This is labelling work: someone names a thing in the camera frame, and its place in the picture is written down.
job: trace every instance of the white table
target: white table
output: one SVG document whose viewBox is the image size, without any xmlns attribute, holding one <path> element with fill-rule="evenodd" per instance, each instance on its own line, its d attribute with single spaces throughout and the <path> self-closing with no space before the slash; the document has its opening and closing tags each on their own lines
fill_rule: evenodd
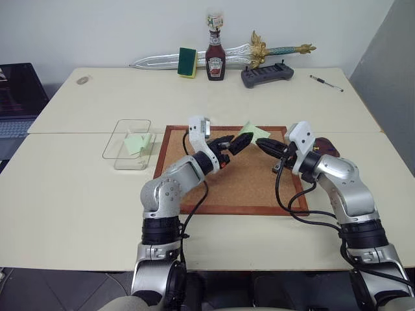
<svg viewBox="0 0 415 311">
<path fill-rule="evenodd" d="M 246 89 L 239 70 L 227 70 L 225 81 L 209 82 L 204 71 L 195 79 L 176 71 L 133 68 L 75 69 L 29 133 L 110 133 L 119 119 L 150 119 L 152 130 L 166 124 L 186 125 L 202 114 L 215 125 L 281 125 L 308 120 L 316 132 L 379 132 L 343 72 L 295 69 L 291 81 Z M 309 77 L 326 79 L 344 89 L 325 86 Z M 89 81 L 78 85 L 77 80 Z"/>
<path fill-rule="evenodd" d="M 116 171 L 101 153 L 108 134 L 31 134 L 0 175 L 0 266 L 131 270 L 141 236 L 139 193 L 152 178 L 162 135 L 144 171 Z M 415 179 L 383 133 L 317 133 L 354 161 L 390 242 L 415 266 L 408 229 Z M 307 195 L 330 211 L 325 192 Z M 330 228 L 287 216 L 195 216 L 185 241 L 189 269 L 330 270 L 348 265 Z"/>
</svg>

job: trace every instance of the pen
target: pen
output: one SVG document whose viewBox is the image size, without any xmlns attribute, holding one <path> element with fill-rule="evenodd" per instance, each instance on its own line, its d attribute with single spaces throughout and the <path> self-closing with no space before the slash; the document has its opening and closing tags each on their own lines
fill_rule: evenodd
<svg viewBox="0 0 415 311">
<path fill-rule="evenodd" d="M 310 75 L 310 78 L 313 78 L 314 80 L 317 80 L 320 83 L 327 84 L 328 86 L 334 87 L 335 89 L 338 89 L 340 92 L 343 92 L 343 89 L 339 88 L 338 86 L 334 86 L 333 84 L 327 83 L 323 79 L 317 78 L 316 76 Z"/>
</svg>

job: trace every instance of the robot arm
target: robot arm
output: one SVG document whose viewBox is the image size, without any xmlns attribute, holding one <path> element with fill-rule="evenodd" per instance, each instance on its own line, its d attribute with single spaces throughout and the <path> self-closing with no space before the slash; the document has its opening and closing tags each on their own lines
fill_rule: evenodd
<svg viewBox="0 0 415 311">
<path fill-rule="evenodd" d="M 293 174 L 317 181 L 327 192 L 340 225 L 345 259 L 353 266 L 353 291 L 362 310 L 411 310 L 414 292 L 395 247 L 386 238 L 372 194 L 346 159 L 312 151 L 314 135 L 307 122 L 294 124 L 285 136 L 289 145 L 258 139 L 266 153 L 284 159 Z"/>
<path fill-rule="evenodd" d="M 252 133 L 225 136 L 206 143 L 209 120 L 196 116 L 189 121 L 189 140 L 194 155 L 187 155 L 171 165 L 160 177 L 149 181 L 141 190 L 143 228 L 138 245 L 137 262 L 132 281 L 132 295 L 159 309 L 178 308 L 184 300 L 186 267 L 182 250 L 183 225 L 180 223 L 180 201 L 229 162 L 221 151 L 233 155 L 250 144 Z"/>
</svg>

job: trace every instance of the yellow sponge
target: yellow sponge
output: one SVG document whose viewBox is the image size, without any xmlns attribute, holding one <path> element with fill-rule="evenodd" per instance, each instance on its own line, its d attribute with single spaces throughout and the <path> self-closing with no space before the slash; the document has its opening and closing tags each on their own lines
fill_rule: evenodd
<svg viewBox="0 0 415 311">
<path fill-rule="evenodd" d="M 185 78 L 194 78 L 196 75 L 197 51 L 180 48 L 177 73 Z"/>
</svg>

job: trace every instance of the bottle cap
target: bottle cap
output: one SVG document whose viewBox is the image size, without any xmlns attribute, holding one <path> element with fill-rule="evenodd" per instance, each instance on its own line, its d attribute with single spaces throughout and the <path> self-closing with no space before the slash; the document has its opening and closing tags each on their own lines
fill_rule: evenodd
<svg viewBox="0 0 415 311">
<path fill-rule="evenodd" d="M 223 26 L 222 14 L 209 14 L 207 15 L 207 25 L 210 31 L 217 31 Z"/>
</svg>

